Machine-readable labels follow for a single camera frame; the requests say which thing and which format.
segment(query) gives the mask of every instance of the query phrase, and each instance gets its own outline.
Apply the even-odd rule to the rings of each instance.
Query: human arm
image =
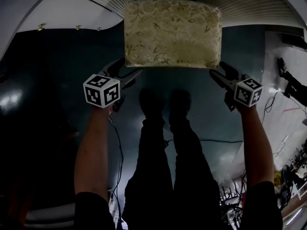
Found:
[[[273,154],[256,108],[238,105],[244,134],[244,157],[247,186],[272,182],[274,178]]]
[[[107,134],[111,107],[93,107],[75,162],[75,193],[89,192],[108,202]]]

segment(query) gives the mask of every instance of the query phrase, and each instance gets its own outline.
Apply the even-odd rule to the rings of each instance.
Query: fiducial marker cube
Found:
[[[83,84],[86,102],[105,108],[120,99],[120,81],[93,74]]]
[[[260,100],[263,86],[252,78],[236,83],[234,99],[251,107]]]

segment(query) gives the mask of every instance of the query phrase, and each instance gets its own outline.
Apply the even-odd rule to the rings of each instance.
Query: foot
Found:
[[[277,67],[278,67],[279,76],[283,78],[284,74],[287,72],[287,67],[285,66],[283,58],[277,59]]]
[[[191,96],[185,90],[174,90],[170,96],[170,125],[181,118],[185,118],[191,107]]]
[[[162,117],[163,102],[150,89],[142,89],[139,96],[140,106],[146,118]]]

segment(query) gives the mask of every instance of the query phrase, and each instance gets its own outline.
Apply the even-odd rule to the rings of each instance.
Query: black shirt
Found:
[[[114,230],[108,203],[94,193],[77,194],[74,229]],[[262,182],[247,191],[240,229],[283,229],[273,183]]]

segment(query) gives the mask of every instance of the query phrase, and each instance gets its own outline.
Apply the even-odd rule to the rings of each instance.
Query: floral pattern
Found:
[[[125,6],[127,66],[215,68],[221,39],[217,7],[185,0],[137,0]]]

